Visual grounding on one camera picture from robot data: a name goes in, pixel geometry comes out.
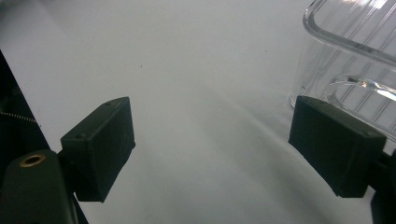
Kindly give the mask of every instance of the white surface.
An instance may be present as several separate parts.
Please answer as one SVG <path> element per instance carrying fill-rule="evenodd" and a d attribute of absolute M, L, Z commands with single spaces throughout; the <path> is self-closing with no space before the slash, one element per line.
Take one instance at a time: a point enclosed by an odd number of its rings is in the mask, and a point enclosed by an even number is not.
<path fill-rule="evenodd" d="M 131 98 L 131 158 L 91 223 L 371 223 L 288 143 L 310 0 L 26 0 L 0 12 L 5 54 L 51 148 Z"/>

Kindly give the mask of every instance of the brass screw hole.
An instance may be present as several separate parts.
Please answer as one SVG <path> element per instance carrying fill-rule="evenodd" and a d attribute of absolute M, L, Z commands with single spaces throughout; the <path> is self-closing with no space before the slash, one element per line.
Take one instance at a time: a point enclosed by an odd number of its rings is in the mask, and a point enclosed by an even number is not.
<path fill-rule="evenodd" d="M 41 155 L 41 154 L 36 154 L 32 155 L 30 157 L 25 158 L 23 161 L 20 162 L 20 167 L 32 167 L 35 166 L 39 163 L 41 163 L 43 160 L 46 159 L 46 156 Z"/>

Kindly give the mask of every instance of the black plastic block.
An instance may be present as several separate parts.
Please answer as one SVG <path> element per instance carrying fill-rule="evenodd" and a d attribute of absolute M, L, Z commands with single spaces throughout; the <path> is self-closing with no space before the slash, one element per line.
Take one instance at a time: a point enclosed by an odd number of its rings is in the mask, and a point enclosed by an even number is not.
<path fill-rule="evenodd" d="M 318 99 L 299 96 L 290 130 L 291 143 L 336 195 L 362 197 L 368 170 L 386 136 L 346 112 Z"/>

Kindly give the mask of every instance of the transparent plastic lid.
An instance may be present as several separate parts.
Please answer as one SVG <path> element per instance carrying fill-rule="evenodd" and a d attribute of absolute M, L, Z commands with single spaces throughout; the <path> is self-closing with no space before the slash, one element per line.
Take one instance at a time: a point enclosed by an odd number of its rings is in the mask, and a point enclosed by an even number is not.
<path fill-rule="evenodd" d="M 304 14 L 309 33 L 298 95 L 327 101 L 396 143 L 396 0 L 317 0 Z"/>
<path fill-rule="evenodd" d="M 318 0 L 304 27 L 320 41 L 396 69 L 395 9 L 395 0 Z"/>

